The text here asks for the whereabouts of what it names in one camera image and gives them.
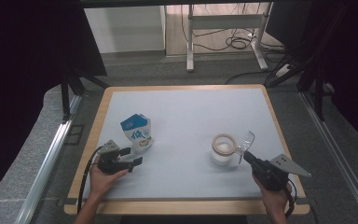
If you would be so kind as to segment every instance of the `wall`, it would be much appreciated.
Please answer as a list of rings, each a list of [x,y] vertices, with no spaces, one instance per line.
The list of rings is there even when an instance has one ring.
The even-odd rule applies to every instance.
[[[165,50],[164,7],[86,8],[101,53]]]

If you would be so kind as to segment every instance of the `hand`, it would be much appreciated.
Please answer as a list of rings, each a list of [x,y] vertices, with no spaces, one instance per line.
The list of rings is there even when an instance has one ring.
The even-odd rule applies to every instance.
[[[284,191],[267,190],[255,176],[253,176],[253,178],[258,187],[260,187],[263,204],[266,206],[266,212],[272,223],[288,223],[284,214],[284,208],[288,201]],[[287,189],[289,192],[292,192],[292,186],[290,184],[287,184]]]
[[[94,163],[98,163],[101,155],[98,155]],[[113,183],[120,177],[126,175],[128,170],[119,171],[113,175],[104,174],[97,164],[93,164],[89,169],[89,177],[91,182],[91,191],[90,194],[98,196],[101,198],[104,194],[110,190],[110,187]]]

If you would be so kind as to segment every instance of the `table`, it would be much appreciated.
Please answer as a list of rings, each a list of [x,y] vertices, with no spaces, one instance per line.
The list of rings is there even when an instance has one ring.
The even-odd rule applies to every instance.
[[[76,199],[81,178],[86,167],[87,161],[90,158],[95,148],[101,144],[105,139],[100,139],[103,133],[103,123],[108,117],[106,116],[111,104],[112,95],[121,92],[129,91],[240,91],[240,90],[258,90],[262,92],[265,99],[267,111],[273,123],[273,131],[277,134],[282,143],[282,150],[290,158],[290,153],[285,144],[282,131],[279,123],[275,117],[273,108],[269,101],[269,97],[265,88],[261,85],[231,85],[231,86],[155,86],[155,87],[114,87],[106,89],[103,99],[101,101],[99,110],[94,120],[92,129],[90,131],[89,139],[84,149],[82,159],[78,165],[76,175],[72,187],[68,193],[68,199]],[[294,180],[297,185],[297,195],[299,201],[306,199],[305,192],[301,186],[299,178],[294,175]],[[308,204],[296,204],[294,214],[307,214],[310,210]],[[67,214],[76,213],[76,205],[74,203],[67,203],[64,206],[64,211]],[[114,215],[249,215],[249,214],[265,214],[265,207],[260,200],[260,197],[252,198],[142,198],[136,199],[114,199],[107,200],[102,203],[98,210],[99,214],[114,214]]]

